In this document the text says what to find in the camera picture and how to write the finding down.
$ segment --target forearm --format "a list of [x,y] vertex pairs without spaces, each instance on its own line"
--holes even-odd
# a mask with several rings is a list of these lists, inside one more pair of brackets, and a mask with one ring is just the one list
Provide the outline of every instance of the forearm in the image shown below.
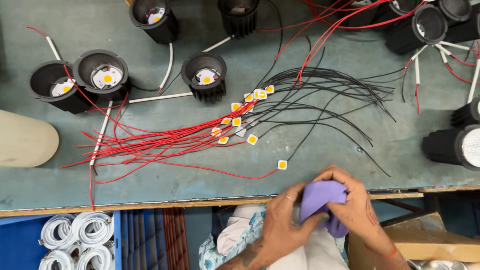
[[263,248],[263,237],[258,238],[245,250],[221,265],[217,270],[260,270],[273,262],[268,262],[268,250]]
[[362,239],[372,250],[377,270],[410,270],[405,258],[380,226]]

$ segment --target beige cylinder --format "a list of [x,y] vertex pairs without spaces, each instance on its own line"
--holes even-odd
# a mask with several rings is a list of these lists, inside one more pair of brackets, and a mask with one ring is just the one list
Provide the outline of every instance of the beige cylinder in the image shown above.
[[41,120],[0,110],[0,166],[35,167],[57,151],[59,135]]

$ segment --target blue-gray workbench surface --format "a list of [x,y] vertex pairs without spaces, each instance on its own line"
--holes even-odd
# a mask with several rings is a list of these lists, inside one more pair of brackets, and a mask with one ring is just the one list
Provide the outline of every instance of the blue-gray workbench surface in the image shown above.
[[[273,1],[280,8],[284,25],[312,17],[309,7],[299,0]],[[258,28],[278,27],[277,16],[270,3],[265,0],[260,2]],[[179,38],[173,43],[175,60],[172,79],[188,56],[224,39],[226,34],[215,0],[175,0],[171,6],[180,23]],[[79,161],[83,158],[82,153],[92,150],[72,145],[90,144],[91,141],[80,131],[99,131],[104,116],[98,111],[72,115],[29,96],[28,79],[31,71],[40,63],[54,60],[54,56],[47,41],[35,31],[27,29],[27,25],[49,35],[62,58],[69,62],[74,62],[91,49],[107,49],[117,53],[127,62],[131,81],[146,88],[157,87],[163,79],[169,60],[168,45],[156,44],[136,28],[130,21],[128,6],[122,0],[0,2],[0,109],[47,121],[60,135],[59,149],[47,163],[37,168],[0,168],[0,210],[88,205],[88,165],[66,169],[60,166]],[[304,36],[308,35],[312,41],[316,41],[325,29],[321,23],[311,25],[285,49],[270,76],[300,67],[309,48]],[[297,30],[286,30],[284,43]],[[237,102],[244,93],[252,91],[270,68],[278,50],[279,38],[280,32],[255,32],[249,37],[228,41],[213,51],[225,60],[228,67],[227,95],[220,102],[205,104],[189,96],[136,103],[126,108],[121,121],[148,130],[168,130],[228,114],[230,104]],[[384,43],[378,41],[381,39],[381,35],[375,32],[337,30],[326,42],[326,53],[320,67],[361,78],[405,66],[411,55],[398,56],[389,52]],[[466,54],[458,49],[452,50],[460,57]],[[474,57],[471,56],[469,61],[473,62]],[[450,63],[459,75],[468,80],[472,78],[473,68],[460,66],[453,60]],[[288,163],[286,171],[250,180],[202,169],[152,163],[116,182],[95,185],[95,204],[276,194],[295,182],[312,179],[330,163],[362,179],[368,189],[480,184],[477,172],[461,166],[431,162],[420,150],[422,137],[431,131],[448,128],[449,112],[446,110],[457,109],[465,104],[469,85],[455,79],[443,65],[438,51],[431,47],[420,55],[420,74],[421,114],[417,113],[415,76],[411,69],[406,79],[406,103],[401,101],[401,81],[388,84],[396,88],[393,100],[386,102],[396,123],[375,106],[347,115],[373,139],[374,148],[350,126],[338,120],[326,121],[358,140],[392,175],[391,178],[382,173],[365,153],[358,152],[357,146],[344,135],[330,127],[317,126]],[[400,75],[384,77],[384,80]],[[166,94],[188,91],[179,78]],[[154,95],[135,89],[131,92],[131,98]],[[306,102],[321,106],[331,96],[329,92],[317,92]],[[340,113],[359,104],[339,97],[329,108]],[[316,115],[312,110],[293,110],[279,116],[280,119],[305,120]],[[269,126],[268,123],[258,125],[251,133],[261,134]],[[255,146],[214,147],[168,161],[257,177],[275,169],[278,160],[286,159],[309,128],[302,125],[284,126],[269,132]],[[107,135],[111,133],[112,125],[109,123]],[[233,137],[231,142],[240,140],[239,137]],[[97,167],[99,175],[96,180],[113,179],[135,166]]]

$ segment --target purple cloth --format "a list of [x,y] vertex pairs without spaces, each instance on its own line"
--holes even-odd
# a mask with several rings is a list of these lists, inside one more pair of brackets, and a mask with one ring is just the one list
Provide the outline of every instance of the purple cloth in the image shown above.
[[330,218],[322,222],[317,228],[327,228],[334,238],[341,238],[348,234],[348,228],[333,215],[327,207],[327,202],[345,203],[347,188],[337,181],[317,181],[305,186],[303,199],[300,205],[300,222],[309,216],[318,213],[328,213]]

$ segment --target black lamp housing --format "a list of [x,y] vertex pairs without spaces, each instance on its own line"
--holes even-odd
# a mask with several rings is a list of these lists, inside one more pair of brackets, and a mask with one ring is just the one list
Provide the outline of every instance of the black lamp housing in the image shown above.
[[[164,9],[162,18],[153,24],[148,23],[151,12]],[[135,0],[129,10],[130,19],[136,27],[144,30],[156,43],[168,44],[177,40],[179,23],[169,0]]]
[[442,41],[447,28],[444,15],[435,6],[422,5],[413,16],[389,29],[385,44],[394,53],[404,54]]
[[[383,23],[403,16],[414,10],[418,5],[421,4],[421,2],[422,0],[396,0],[382,3],[378,5],[378,9],[374,16],[373,23]],[[394,26],[395,24],[396,23],[393,22],[381,26],[376,26],[373,27],[372,30],[384,31]]]
[[480,4],[472,6],[470,17],[462,23],[449,26],[445,41],[459,43],[480,39]]
[[223,27],[229,36],[241,38],[257,28],[259,0],[218,0]]
[[[94,75],[106,66],[121,72],[121,81],[115,86],[97,87],[93,82]],[[77,84],[85,87],[90,93],[98,95],[102,100],[123,100],[130,90],[127,63],[117,54],[104,49],[90,50],[80,56],[73,66],[73,75]]]
[[457,109],[452,113],[450,124],[456,128],[464,128],[468,125],[480,124],[480,98],[474,98],[472,102]]
[[470,18],[470,0],[436,0],[432,2],[445,15],[448,25],[455,25]]
[[[201,70],[210,70],[216,74],[213,83],[199,85],[197,74]],[[221,100],[222,96],[227,94],[225,88],[225,76],[227,75],[227,65],[218,55],[207,52],[199,52],[187,59],[181,67],[181,78],[188,85],[195,98],[199,100],[215,101]]]
[[421,148],[427,157],[435,162],[462,165],[472,171],[480,171],[480,167],[467,161],[464,153],[465,136],[480,125],[469,125],[463,129],[446,129],[431,132],[423,138]]
[[[341,7],[345,5],[347,2],[350,2],[350,0],[343,0],[339,4],[337,4],[337,7]],[[354,1],[350,5],[345,6],[345,9],[355,9],[355,8],[361,8],[364,7],[363,2],[361,1]],[[371,25],[372,21],[375,18],[375,15],[377,14],[379,5],[375,5],[371,8],[368,8],[360,13],[357,13],[355,15],[350,16],[346,20],[344,20],[340,25],[346,26],[346,27],[360,27],[360,26],[366,26],[366,25]],[[353,13],[353,11],[344,11],[342,12],[342,17],[345,17],[349,14]]]
[[[73,76],[73,65],[66,61],[49,61],[45,62],[32,71],[30,76],[30,89],[32,96],[43,102],[69,111],[73,114],[84,112],[90,108],[91,103],[73,86],[68,92],[59,96],[53,96],[52,90],[56,84],[67,82],[68,75],[63,66],[67,66],[67,70]],[[96,101],[96,95],[83,91],[85,95],[92,101]]]

